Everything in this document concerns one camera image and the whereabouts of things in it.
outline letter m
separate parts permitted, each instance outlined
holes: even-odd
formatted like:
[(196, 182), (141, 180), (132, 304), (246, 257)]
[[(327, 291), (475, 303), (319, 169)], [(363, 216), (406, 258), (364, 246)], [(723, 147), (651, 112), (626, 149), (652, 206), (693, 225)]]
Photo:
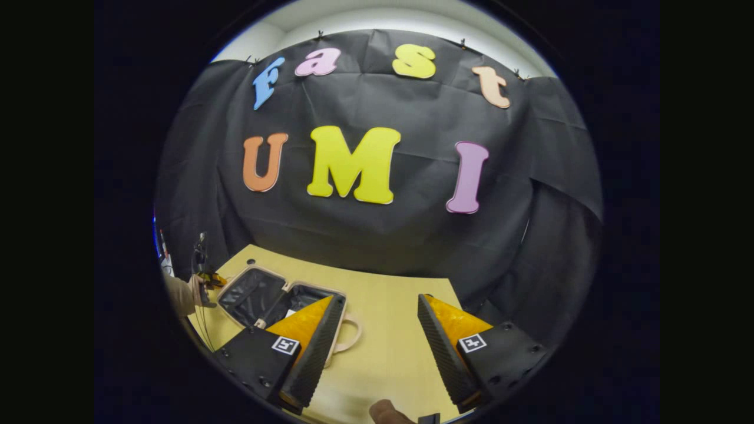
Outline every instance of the letter m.
[(311, 139), (317, 144), (314, 154), (314, 175), (306, 187), (310, 195), (330, 197), (333, 186), (329, 184), (328, 172), (340, 197), (345, 197), (361, 174), (361, 184), (354, 190), (354, 197), (370, 203), (389, 204), (393, 201), (390, 191), (390, 162), (393, 148), (400, 142), (400, 133), (391, 128), (372, 128), (364, 134), (351, 154), (340, 128), (332, 125), (315, 128)]

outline orange letter u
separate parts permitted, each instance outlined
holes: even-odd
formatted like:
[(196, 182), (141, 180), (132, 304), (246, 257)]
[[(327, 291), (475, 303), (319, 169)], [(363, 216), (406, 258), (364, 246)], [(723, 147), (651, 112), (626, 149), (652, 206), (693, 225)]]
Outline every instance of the orange letter u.
[(267, 174), (260, 177), (256, 174), (256, 154), (264, 142), (261, 137), (251, 137), (244, 141), (244, 184), (253, 192), (266, 192), (277, 182), (280, 173), (280, 155), (283, 143), (288, 141), (288, 134), (275, 133), (267, 137), (270, 145), (270, 158)]

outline wooden table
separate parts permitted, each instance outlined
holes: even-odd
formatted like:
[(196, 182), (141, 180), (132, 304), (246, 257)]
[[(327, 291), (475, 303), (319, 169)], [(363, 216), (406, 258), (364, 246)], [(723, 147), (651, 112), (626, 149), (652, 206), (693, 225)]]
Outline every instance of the wooden table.
[[(317, 390), (302, 419), (308, 422), (371, 423), (369, 406), (387, 398), (396, 409), (416, 421), (420, 416), (440, 412), (442, 421), (458, 416), (450, 401), (432, 352), (416, 318), (417, 297), (430, 293), (457, 308), (450, 281), (446, 278), (408, 278), (322, 266), (249, 245), (218, 270), (230, 280), (247, 266), (247, 260), (267, 268), (288, 281), (306, 281), (346, 293), (348, 312), (363, 327), (360, 340), (348, 351), (333, 356), (322, 372)], [(215, 301), (217, 290), (210, 290)], [(197, 307), (189, 320), (214, 349), (228, 342), (243, 328), (218, 306)], [(344, 323), (339, 341), (351, 340), (356, 330)]]

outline black fabric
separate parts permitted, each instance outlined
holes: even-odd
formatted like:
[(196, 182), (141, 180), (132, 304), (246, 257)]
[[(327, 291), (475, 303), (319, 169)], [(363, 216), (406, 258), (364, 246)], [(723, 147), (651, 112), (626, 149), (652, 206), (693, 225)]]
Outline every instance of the black fabric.
[(290, 290), (288, 309), (298, 312), (312, 303), (334, 294), (336, 293), (326, 289), (297, 284)]
[[(396, 75), (391, 63), (402, 44), (431, 48), (435, 75)], [(342, 51), (332, 74), (294, 75), (308, 53), (327, 47)], [(285, 63), (274, 93), (255, 111), (252, 81), (278, 57)], [(475, 66), (505, 78), (510, 108), (485, 100)], [(310, 133), (322, 125), (340, 127), (351, 151), (370, 128), (400, 132), (392, 204), (359, 202), (353, 192), (307, 193)], [(277, 183), (251, 192), (241, 177), (243, 142), (276, 132), (289, 134)], [(445, 208), (458, 176), (458, 141), (490, 154), (480, 209), (471, 215)], [(260, 175), (268, 152), (262, 144)], [(254, 67), (210, 64), (173, 124), (155, 210), (178, 275), (189, 273), (191, 245), (207, 231), (216, 266), (251, 243), (344, 269), (449, 278), (466, 310), (518, 319), (547, 343), (562, 336), (589, 287), (602, 193), (589, 134), (558, 79), (520, 80), (483, 54), (430, 35), (362, 30), (305, 41)]]
[(220, 307), (246, 327), (251, 327), (257, 318), (276, 305), (285, 280), (261, 269), (252, 268), (228, 287), (217, 299)]

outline hand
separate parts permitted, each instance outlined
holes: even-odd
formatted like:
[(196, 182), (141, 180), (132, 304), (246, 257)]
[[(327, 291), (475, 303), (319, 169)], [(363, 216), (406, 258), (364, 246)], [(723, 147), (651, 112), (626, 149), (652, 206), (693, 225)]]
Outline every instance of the hand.
[(382, 399), (369, 407), (369, 415), (375, 424), (416, 424), (405, 413), (395, 410), (393, 402)]
[(201, 301), (201, 293), (203, 290), (206, 290), (206, 288), (204, 288), (204, 285), (206, 283), (207, 282), (204, 280), (204, 278), (196, 274), (193, 274), (188, 280), (188, 287), (191, 289), (194, 304), (196, 306), (202, 306), (203, 304), (203, 302)]

